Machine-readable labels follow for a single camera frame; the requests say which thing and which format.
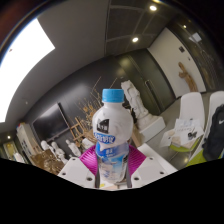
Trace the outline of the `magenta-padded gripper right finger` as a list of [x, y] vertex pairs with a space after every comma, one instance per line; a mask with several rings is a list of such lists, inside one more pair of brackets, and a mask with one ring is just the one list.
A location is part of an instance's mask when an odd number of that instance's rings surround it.
[[140, 188], [168, 175], [155, 157], [147, 157], [137, 148], [129, 146], [127, 186]]

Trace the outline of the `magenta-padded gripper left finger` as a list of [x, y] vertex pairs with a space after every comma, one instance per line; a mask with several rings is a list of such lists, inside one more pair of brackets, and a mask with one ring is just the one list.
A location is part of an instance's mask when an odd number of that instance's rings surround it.
[[71, 157], [58, 176], [84, 188], [98, 188], [100, 177], [95, 147], [90, 147], [80, 157]]

